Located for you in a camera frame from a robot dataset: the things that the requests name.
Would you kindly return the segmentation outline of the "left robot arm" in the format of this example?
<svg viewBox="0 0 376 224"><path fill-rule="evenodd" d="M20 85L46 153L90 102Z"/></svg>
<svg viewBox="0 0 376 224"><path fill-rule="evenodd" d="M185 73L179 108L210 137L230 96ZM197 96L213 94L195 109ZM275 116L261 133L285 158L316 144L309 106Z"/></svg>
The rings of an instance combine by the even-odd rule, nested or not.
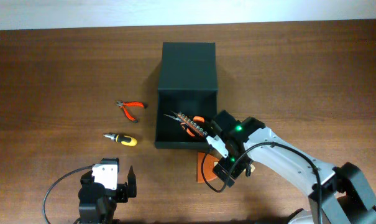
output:
<svg viewBox="0 0 376 224"><path fill-rule="evenodd" d="M137 182L133 167L127 182L118 182L119 159L102 159L81 176L78 192L80 223L116 223L114 213L119 203L127 203L137 196Z"/></svg>

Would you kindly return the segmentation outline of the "orange black needle-nose pliers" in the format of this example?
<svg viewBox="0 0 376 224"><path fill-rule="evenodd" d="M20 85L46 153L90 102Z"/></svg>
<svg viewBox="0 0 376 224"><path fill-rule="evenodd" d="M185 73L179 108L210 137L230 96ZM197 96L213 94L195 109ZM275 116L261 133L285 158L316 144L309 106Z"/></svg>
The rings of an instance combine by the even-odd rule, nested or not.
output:
<svg viewBox="0 0 376 224"><path fill-rule="evenodd" d="M164 116L177 121L182 130L193 138L206 138L208 135L209 121L206 121L202 116L188 116L182 112L176 113L174 111L172 111L172 114L164 114Z"/></svg>

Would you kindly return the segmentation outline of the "orange scraper wooden handle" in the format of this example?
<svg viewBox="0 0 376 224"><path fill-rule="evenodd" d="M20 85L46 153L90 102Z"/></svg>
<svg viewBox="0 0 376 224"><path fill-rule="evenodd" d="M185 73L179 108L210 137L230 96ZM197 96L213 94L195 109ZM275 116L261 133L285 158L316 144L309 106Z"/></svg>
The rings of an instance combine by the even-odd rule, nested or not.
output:
<svg viewBox="0 0 376 224"><path fill-rule="evenodd" d="M203 152L197 153L197 183L205 183L203 177L205 177L208 182L219 179L213 174L213 167L218 163L219 159L210 154L205 155L206 154Z"/></svg>

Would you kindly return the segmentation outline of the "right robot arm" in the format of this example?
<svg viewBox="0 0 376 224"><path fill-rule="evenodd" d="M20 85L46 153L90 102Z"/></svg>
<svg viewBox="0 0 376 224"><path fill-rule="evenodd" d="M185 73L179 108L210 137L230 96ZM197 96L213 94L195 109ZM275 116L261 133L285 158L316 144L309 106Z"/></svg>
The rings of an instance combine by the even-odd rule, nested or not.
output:
<svg viewBox="0 0 376 224"><path fill-rule="evenodd" d="M376 223L376 195L354 164L337 167L319 160L278 137L263 122L236 120L223 110L211 121L208 144L222 158L213 173L231 187L253 162L272 169L298 188L310 203L290 223Z"/></svg>

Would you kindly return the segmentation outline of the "red handled cutting pliers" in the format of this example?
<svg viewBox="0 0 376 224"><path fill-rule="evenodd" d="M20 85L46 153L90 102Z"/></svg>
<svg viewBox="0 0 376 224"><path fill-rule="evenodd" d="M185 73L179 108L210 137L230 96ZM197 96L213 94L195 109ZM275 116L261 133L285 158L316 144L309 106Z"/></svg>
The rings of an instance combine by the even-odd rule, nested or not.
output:
<svg viewBox="0 0 376 224"><path fill-rule="evenodd" d="M146 109L146 107L147 107L147 105L145 103L142 103L142 102L139 102L139 101L119 101L119 100L117 100L116 105L123 111L126 118L133 123L137 123L138 119L135 116L133 116L133 114L130 112L129 108L134 107L134 108Z"/></svg>

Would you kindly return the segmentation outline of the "black cardboard box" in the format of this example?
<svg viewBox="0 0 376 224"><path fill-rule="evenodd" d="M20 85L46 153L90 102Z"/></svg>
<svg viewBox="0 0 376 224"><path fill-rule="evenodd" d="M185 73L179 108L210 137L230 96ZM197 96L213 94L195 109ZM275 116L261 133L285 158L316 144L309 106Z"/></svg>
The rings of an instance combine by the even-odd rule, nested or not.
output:
<svg viewBox="0 0 376 224"><path fill-rule="evenodd" d="M212 118L217 114L216 44L164 42L157 93L155 147L207 149L205 139L190 136L170 115Z"/></svg>

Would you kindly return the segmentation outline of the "yellow black stubby screwdriver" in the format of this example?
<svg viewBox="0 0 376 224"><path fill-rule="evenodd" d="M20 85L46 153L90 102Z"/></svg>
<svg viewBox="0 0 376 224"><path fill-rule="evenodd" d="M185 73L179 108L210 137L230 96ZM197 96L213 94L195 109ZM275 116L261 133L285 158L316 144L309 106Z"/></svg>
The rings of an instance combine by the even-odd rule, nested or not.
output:
<svg viewBox="0 0 376 224"><path fill-rule="evenodd" d="M122 135L122 134L114 134L114 133L107 133L103 135L104 137L114 141L121 143L122 145L125 146L136 146L137 145L137 140L131 136L127 135Z"/></svg>

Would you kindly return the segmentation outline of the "orange socket bit rail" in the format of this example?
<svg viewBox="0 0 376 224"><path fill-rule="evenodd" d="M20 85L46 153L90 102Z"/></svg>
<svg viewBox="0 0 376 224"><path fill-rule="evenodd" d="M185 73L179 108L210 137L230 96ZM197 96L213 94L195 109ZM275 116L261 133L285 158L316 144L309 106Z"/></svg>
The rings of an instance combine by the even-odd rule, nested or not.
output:
<svg viewBox="0 0 376 224"><path fill-rule="evenodd" d="M208 132L205 130L206 120L201 116L187 116L177 113L178 121L183 129L192 137L205 138Z"/></svg>

